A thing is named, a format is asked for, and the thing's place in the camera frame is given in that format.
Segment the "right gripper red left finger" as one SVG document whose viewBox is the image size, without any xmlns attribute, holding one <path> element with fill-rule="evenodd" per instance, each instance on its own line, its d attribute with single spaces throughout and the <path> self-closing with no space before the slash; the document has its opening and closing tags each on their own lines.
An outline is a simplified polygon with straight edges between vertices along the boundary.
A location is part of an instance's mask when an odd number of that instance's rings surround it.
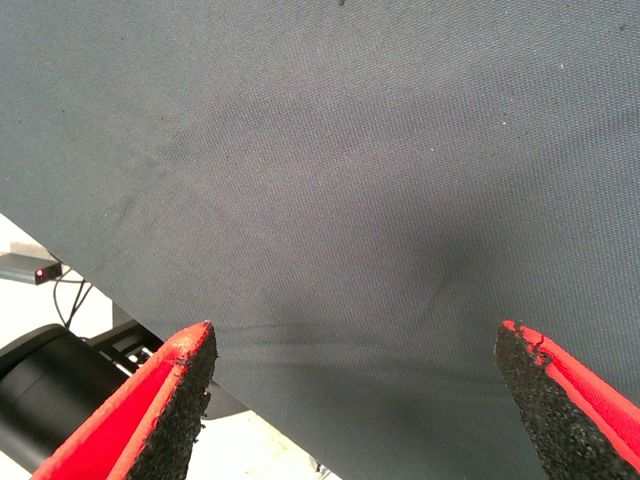
<svg viewBox="0 0 640 480">
<path fill-rule="evenodd" d="M 32 474 L 34 479 L 184 479 L 217 359 L 209 321 L 170 337 Z"/>
</svg>

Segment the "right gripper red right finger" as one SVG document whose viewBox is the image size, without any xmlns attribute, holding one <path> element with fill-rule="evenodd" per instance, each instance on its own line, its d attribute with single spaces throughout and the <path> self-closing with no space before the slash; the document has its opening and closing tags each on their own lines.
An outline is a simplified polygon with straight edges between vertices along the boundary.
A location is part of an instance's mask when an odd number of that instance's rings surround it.
<svg viewBox="0 0 640 480">
<path fill-rule="evenodd" d="M 550 479 L 637 479 L 639 407 L 544 334 L 501 323 L 494 357 Z"/>
</svg>

